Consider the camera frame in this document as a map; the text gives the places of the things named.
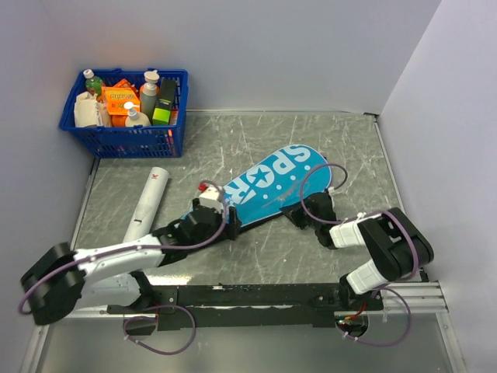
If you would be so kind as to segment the blue plastic basket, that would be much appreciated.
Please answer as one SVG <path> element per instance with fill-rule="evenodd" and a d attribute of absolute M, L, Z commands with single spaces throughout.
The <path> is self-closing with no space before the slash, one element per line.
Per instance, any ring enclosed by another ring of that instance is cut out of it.
<path fill-rule="evenodd" d="M 172 126 L 76 127 L 76 96 L 86 91 L 85 77 L 79 72 L 64 105 L 59 128 L 72 134 L 92 155 L 100 159 L 178 158 L 182 155 L 186 132 L 186 105 L 189 74 L 184 69 L 159 69 L 160 77 L 176 81 L 173 107 L 179 111 Z"/>

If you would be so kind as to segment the white shuttlecock tube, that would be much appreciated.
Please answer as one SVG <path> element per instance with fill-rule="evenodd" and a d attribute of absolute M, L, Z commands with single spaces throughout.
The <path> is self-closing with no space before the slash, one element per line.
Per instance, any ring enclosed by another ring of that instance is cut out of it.
<path fill-rule="evenodd" d="M 151 231 L 168 180 L 169 172 L 166 169 L 161 167 L 151 169 L 123 237 L 123 242 L 132 242 Z"/>

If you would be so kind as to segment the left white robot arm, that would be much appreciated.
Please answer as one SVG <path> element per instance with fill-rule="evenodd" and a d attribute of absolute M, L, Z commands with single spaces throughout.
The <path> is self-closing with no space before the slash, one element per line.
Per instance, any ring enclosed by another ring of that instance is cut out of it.
<path fill-rule="evenodd" d="M 184 217 L 130 242 L 77 250 L 59 243 L 22 275 L 24 296 L 18 311 L 32 316 L 38 326 L 98 305 L 145 312 L 156 297 L 144 270 L 179 262 L 191 252 L 236 239 L 241 230 L 235 207 L 219 212 L 197 206 Z"/>

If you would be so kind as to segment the blue racket cover bag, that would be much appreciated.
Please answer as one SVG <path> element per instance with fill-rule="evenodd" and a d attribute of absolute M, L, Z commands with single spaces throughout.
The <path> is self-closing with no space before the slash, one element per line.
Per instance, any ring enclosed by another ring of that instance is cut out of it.
<path fill-rule="evenodd" d="M 322 154 L 307 145 L 288 145 L 227 182 L 222 186 L 227 223 L 220 238 L 228 239 L 230 206 L 236 207 L 240 234 L 283 215 L 281 207 L 313 193 L 328 193 L 332 171 L 326 163 Z M 199 206 L 199 199 L 194 199 L 192 210 Z"/>

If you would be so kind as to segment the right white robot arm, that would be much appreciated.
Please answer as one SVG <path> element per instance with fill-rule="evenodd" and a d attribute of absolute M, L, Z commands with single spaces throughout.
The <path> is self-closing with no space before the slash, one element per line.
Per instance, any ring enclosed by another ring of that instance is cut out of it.
<path fill-rule="evenodd" d="M 397 207 L 336 221 L 331 197 L 320 192 L 280 211 L 298 228 L 313 228 L 324 247 L 368 251 L 365 264 L 339 279 L 339 300 L 347 309 L 359 308 L 373 291 L 412 277 L 434 259 L 431 244 Z"/>

